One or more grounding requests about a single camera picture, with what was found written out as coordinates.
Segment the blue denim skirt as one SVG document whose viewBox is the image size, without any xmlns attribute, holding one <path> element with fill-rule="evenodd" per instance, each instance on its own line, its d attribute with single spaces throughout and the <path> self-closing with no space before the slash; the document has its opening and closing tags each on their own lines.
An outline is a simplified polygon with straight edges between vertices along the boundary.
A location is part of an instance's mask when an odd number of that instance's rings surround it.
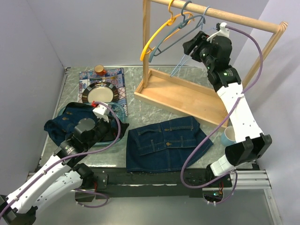
<svg viewBox="0 0 300 225">
<path fill-rule="evenodd" d="M 192 116 L 131 129 L 127 136 L 127 172 L 165 173 L 181 170 L 188 156 L 206 138 Z"/>
</svg>

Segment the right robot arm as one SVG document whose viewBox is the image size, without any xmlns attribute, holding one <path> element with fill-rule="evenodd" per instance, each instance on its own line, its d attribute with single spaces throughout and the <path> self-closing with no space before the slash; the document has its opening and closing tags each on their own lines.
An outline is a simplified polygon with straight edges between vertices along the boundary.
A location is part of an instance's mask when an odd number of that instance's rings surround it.
<svg viewBox="0 0 300 225">
<path fill-rule="evenodd" d="M 184 53 L 201 62 L 208 70 L 208 80 L 221 98 L 234 130 L 233 144 L 225 146 L 225 154 L 207 166 L 206 183 L 217 186 L 223 174 L 237 166 L 259 159 L 272 144 L 257 125 L 244 95 L 237 70 L 230 66 L 232 43 L 228 35 L 208 36 L 200 31 L 192 40 L 183 44 Z"/>
</svg>

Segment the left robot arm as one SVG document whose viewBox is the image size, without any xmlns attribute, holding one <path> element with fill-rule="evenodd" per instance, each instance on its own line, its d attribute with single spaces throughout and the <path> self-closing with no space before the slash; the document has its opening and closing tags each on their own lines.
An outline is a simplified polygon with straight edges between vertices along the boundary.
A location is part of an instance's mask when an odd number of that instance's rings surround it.
<svg viewBox="0 0 300 225">
<path fill-rule="evenodd" d="M 104 119 L 82 119 L 71 136 L 29 180 L 16 191 L 0 197 L 0 217 L 8 225 L 31 225 L 37 216 L 71 190 L 89 188 L 93 171 L 80 161 L 107 135 L 116 143 L 129 124 L 116 120 L 117 128 Z"/>
</svg>

